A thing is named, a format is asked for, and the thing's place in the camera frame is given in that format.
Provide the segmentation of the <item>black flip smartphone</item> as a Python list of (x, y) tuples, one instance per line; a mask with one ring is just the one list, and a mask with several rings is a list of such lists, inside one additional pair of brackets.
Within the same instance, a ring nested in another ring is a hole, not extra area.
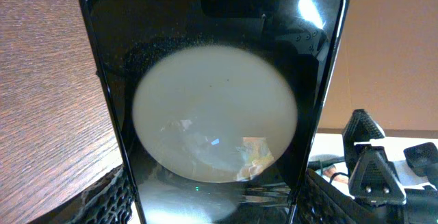
[(291, 223), (349, 0), (79, 0), (141, 223)]

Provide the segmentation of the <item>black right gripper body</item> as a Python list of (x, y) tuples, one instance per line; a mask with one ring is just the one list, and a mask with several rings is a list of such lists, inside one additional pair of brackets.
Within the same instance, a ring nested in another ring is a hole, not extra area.
[(432, 142), (403, 150), (404, 160), (394, 162), (407, 194), (406, 223), (437, 223), (437, 147)]

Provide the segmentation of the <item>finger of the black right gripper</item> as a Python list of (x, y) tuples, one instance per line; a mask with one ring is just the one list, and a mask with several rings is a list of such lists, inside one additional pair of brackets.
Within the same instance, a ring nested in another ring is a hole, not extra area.
[(371, 206), (397, 205), (407, 202), (395, 170), (390, 167), (383, 147), (364, 146), (350, 174), (349, 193)]
[(349, 175), (354, 171), (359, 158), (359, 152), (355, 149), (355, 143), (383, 138), (385, 138), (384, 130), (366, 110), (356, 109), (352, 112), (352, 116), (342, 133), (344, 160)]

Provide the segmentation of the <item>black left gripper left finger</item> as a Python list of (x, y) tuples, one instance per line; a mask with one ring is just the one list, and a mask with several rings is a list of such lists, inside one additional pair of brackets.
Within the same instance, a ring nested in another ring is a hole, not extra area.
[(123, 166), (118, 166), (72, 199), (34, 219), (32, 223), (128, 223), (132, 217), (133, 200), (128, 175)]

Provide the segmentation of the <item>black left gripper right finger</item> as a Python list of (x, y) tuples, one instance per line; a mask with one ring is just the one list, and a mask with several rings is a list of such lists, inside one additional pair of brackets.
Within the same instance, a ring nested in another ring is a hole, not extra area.
[(306, 224), (382, 224), (386, 220), (360, 206), (316, 172), (308, 169), (296, 201), (294, 222)]

